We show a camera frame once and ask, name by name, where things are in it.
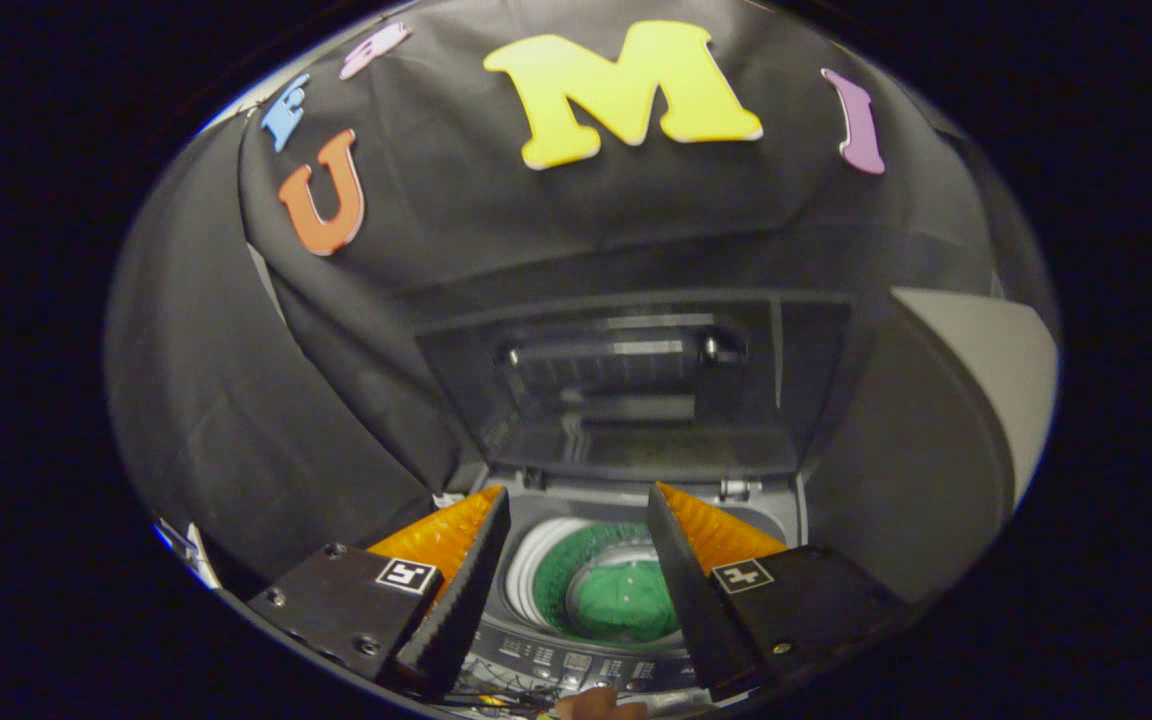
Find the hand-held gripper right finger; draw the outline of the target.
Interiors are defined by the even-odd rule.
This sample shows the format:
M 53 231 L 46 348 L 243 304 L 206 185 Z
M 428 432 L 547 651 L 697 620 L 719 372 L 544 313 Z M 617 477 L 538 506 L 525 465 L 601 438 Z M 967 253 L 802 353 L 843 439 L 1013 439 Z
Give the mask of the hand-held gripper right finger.
M 790 694 L 900 632 L 914 607 L 841 552 L 787 546 L 657 483 L 646 526 L 700 688 Z

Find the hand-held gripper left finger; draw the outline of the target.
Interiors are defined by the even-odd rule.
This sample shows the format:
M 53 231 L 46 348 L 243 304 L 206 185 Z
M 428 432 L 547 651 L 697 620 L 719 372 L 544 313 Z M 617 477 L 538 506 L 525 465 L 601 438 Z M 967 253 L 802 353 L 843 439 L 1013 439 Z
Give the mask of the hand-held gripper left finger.
M 509 529 L 508 492 L 483 488 L 366 548 L 325 544 L 248 606 L 358 679 L 438 700 L 472 647 Z

